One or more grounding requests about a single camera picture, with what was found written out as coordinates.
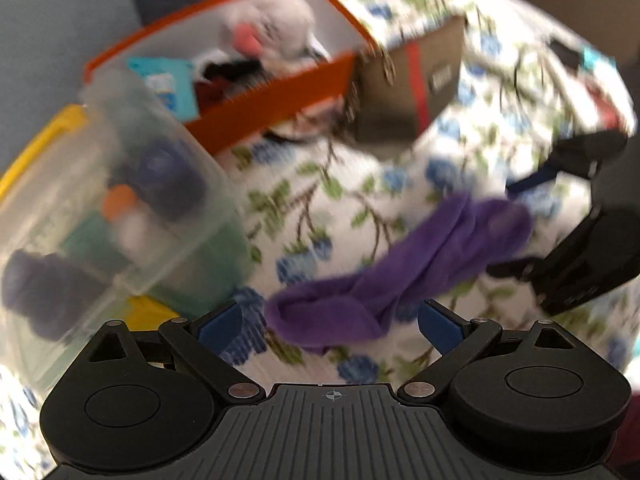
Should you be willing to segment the purple fabric cloth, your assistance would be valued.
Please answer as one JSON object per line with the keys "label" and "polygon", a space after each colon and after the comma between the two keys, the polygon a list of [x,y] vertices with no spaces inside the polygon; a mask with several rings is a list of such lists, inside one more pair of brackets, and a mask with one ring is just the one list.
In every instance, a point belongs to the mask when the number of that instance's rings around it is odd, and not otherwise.
{"label": "purple fabric cloth", "polygon": [[370,266],[272,295],[265,319],[283,341],[318,353],[382,338],[401,304],[437,297],[503,262],[533,226],[524,205],[451,195]]}

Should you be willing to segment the white plush toy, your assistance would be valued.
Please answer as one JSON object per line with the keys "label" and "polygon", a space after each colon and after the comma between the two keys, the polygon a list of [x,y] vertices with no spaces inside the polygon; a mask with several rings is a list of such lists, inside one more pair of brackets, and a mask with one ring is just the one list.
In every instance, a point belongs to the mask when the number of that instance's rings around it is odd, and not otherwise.
{"label": "white plush toy", "polygon": [[220,45],[267,68],[326,61],[315,28],[306,0],[242,0],[222,14]]}

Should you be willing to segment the clear plastic container yellow lid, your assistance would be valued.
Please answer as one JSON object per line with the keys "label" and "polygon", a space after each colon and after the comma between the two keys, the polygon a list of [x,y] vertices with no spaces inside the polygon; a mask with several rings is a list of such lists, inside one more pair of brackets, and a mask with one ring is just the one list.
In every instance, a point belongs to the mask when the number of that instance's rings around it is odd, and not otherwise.
{"label": "clear plastic container yellow lid", "polygon": [[198,318],[252,267],[227,174],[141,79],[81,96],[1,182],[1,361],[36,396],[104,322]]}

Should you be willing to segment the floral white blue blanket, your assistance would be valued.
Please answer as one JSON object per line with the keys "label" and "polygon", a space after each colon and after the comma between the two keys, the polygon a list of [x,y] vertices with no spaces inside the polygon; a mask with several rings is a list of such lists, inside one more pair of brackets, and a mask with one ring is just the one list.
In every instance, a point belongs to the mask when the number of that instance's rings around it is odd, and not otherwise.
{"label": "floral white blue blanket", "polygon": [[[426,25],[447,6],[464,9],[472,27],[471,48],[483,61],[500,64],[509,81],[465,62],[458,100],[412,151],[392,162],[322,138],[296,145],[259,136],[218,158],[246,207],[254,261],[247,286],[235,295],[248,314],[248,334],[224,357],[267,391],[275,382],[377,379],[398,387],[437,360],[439,354],[419,334],[413,306],[400,307],[385,338],[325,356],[282,342],[265,328],[259,309],[264,298],[285,285],[356,270],[381,258],[445,194],[501,194],[506,179],[534,169],[546,154],[542,146],[574,126],[538,54],[551,38],[578,50],[587,41],[542,11],[520,0],[340,1],[381,42],[391,40],[399,26]],[[559,177],[520,200],[536,219],[526,254],[541,256],[589,209],[587,185],[572,177]],[[488,316],[506,328],[525,328],[542,317],[526,285],[485,275],[438,299],[462,316]],[[639,335],[639,279],[554,320],[624,371]],[[17,366],[1,364],[1,474],[41,479],[54,467],[37,422],[43,396],[23,386],[23,377]]]}

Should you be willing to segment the brown pouch with red stripe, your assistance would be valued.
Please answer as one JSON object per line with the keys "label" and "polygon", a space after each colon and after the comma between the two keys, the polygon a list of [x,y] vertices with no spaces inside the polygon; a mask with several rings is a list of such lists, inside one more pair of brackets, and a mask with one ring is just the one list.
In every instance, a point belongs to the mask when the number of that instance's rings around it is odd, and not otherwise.
{"label": "brown pouch with red stripe", "polygon": [[345,139],[388,157],[416,142],[458,92],[466,18],[442,24],[391,47],[361,51],[345,96]]}

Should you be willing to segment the teal cloth packet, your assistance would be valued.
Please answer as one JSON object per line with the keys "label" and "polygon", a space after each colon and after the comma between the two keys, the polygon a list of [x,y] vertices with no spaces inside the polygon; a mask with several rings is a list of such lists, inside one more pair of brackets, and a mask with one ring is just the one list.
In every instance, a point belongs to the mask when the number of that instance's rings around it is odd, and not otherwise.
{"label": "teal cloth packet", "polygon": [[128,58],[132,70],[179,122],[200,117],[194,90],[194,66],[182,58]]}

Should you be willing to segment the black hair scrunchie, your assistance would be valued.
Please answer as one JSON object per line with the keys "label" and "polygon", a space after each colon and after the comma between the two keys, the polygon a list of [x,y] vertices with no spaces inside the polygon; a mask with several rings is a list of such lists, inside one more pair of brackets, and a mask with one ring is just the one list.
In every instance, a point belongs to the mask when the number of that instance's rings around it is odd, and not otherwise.
{"label": "black hair scrunchie", "polygon": [[238,82],[262,70],[262,63],[258,60],[239,60],[227,63],[208,63],[203,70],[202,77],[208,81],[222,79],[228,82]]}

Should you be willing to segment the orange cardboard box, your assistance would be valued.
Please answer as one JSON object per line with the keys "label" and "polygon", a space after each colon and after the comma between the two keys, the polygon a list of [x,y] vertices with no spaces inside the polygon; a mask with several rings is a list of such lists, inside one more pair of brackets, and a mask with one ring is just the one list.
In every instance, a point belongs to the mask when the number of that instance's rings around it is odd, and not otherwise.
{"label": "orange cardboard box", "polygon": [[372,37],[338,0],[205,0],[86,65],[82,98],[127,140],[178,122],[209,153],[337,110]]}

